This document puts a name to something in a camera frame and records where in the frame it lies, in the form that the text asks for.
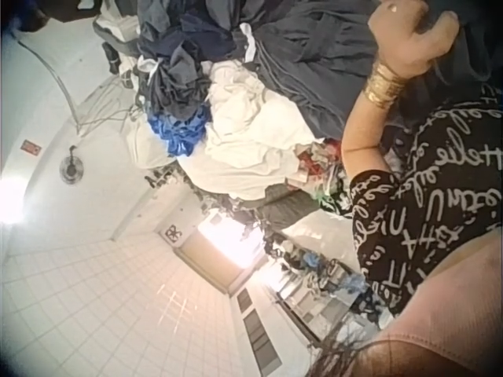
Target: wire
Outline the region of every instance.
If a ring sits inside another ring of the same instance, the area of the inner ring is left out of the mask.
[[[68,92],[68,89],[67,89],[66,85],[64,84],[63,80],[61,79],[61,77],[54,71],[54,69],[51,67],[51,65],[39,53],[37,53],[36,51],[34,51],[30,46],[27,46],[24,42],[20,41],[18,39],[18,37],[16,37],[12,31],[10,32],[10,35],[14,38],[15,41],[17,41],[17,43],[21,47],[23,47],[28,52],[32,53],[40,61],[40,63],[42,63],[42,65],[44,67],[46,67],[47,71],[49,71],[49,73],[53,76],[54,81],[56,81],[56,84],[60,87],[61,92],[63,93],[64,98],[67,101],[68,107],[69,107],[70,112],[72,114],[73,121],[75,122],[75,128],[76,128],[77,135],[79,135],[80,137],[84,138],[90,132],[92,132],[93,130],[96,130],[101,124],[103,124],[104,122],[106,122],[108,120],[117,120],[117,121],[122,121],[123,124],[125,123],[127,115],[123,119],[113,118],[113,116],[114,115],[118,115],[118,114],[120,114],[122,112],[128,113],[130,111],[130,108],[129,109],[122,109],[122,110],[118,110],[116,112],[113,112],[108,117],[104,117],[104,118],[100,118],[100,119],[93,119],[92,121],[89,121],[89,122],[81,122],[81,120],[79,119],[79,114],[77,112],[77,107],[75,105],[75,102],[73,101],[72,95]],[[100,95],[97,97],[96,101],[90,106],[87,114],[84,116],[84,119],[89,114],[91,114],[93,112],[94,108],[100,103],[102,97],[104,97],[105,95],[109,94],[109,91],[113,90],[116,87],[119,87],[119,84],[117,83],[117,78],[114,77],[112,80],[110,80],[110,82],[108,83],[108,85],[106,86],[106,88],[103,90],[103,92],[100,93]],[[112,105],[113,105],[113,101],[108,101],[108,102],[106,102],[104,104],[101,104],[100,109],[96,112],[96,114],[94,114],[94,116],[98,117],[104,110],[109,110]],[[94,124],[94,123],[98,123],[98,124],[95,127],[89,129],[84,134],[81,134],[83,126]]]
[[[26,49],[27,51],[29,51],[30,53],[32,53],[40,61],[40,63],[42,63],[44,65],[44,67],[47,68],[47,71],[49,71],[49,73],[53,76],[53,78],[56,81],[57,85],[60,87],[61,92],[64,95],[64,98],[66,99],[66,101],[68,103],[68,107],[70,108],[70,112],[72,114],[72,118],[75,121],[75,125],[77,126],[77,130],[78,130],[79,126],[80,126],[80,123],[79,123],[79,117],[77,116],[77,110],[76,110],[75,102],[73,101],[72,96],[70,95],[70,93],[66,89],[66,86],[64,85],[63,81],[61,80],[61,77],[53,70],[53,68],[49,65],[49,63],[47,63],[47,61],[43,57],[41,57],[39,55],[39,53],[37,53],[36,51],[34,51],[31,47],[25,45],[22,41],[20,41],[18,39],[18,37],[16,37],[14,35],[14,33],[10,32],[10,34],[12,35],[12,37],[14,38],[14,40],[16,40],[17,43],[21,47],[23,47],[24,49]]]

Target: wall fan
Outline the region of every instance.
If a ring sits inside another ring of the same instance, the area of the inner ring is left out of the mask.
[[[70,147],[70,155],[65,157],[60,165],[61,180],[67,185],[75,185],[80,182],[84,175],[84,164],[82,160],[73,155],[75,149],[77,149],[77,147],[74,145]]]

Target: pink clothing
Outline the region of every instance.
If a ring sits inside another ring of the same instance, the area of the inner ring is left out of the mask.
[[[412,343],[483,374],[503,354],[501,240],[424,281],[377,339]]]

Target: gold bracelet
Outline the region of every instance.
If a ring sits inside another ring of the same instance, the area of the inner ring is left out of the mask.
[[[400,79],[388,67],[377,61],[367,79],[364,95],[379,108],[388,109],[402,91],[405,80]]]

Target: door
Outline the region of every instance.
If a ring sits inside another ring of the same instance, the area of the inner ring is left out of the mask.
[[[175,253],[222,293],[244,271],[225,256],[200,230],[193,232]]]

